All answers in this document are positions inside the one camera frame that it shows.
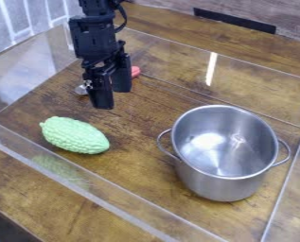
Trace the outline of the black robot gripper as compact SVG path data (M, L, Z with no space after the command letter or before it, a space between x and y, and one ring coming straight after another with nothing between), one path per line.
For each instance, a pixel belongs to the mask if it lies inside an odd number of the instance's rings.
M128 93L132 89L127 42L116 38L125 26L115 27L115 17L115 13L108 13L76 16L69 20L76 56L84 69L84 87L93 106L105 110L115 107L113 91Z

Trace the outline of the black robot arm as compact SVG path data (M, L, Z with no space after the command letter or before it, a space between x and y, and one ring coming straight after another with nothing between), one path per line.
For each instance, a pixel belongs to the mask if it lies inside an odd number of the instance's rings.
M69 20L76 55L83 59L84 87L93 106L115 108L113 93L132 90L132 64L125 51L127 42L116 34L128 22L115 27L116 11L128 18L121 3L125 0L80 0L84 16Z

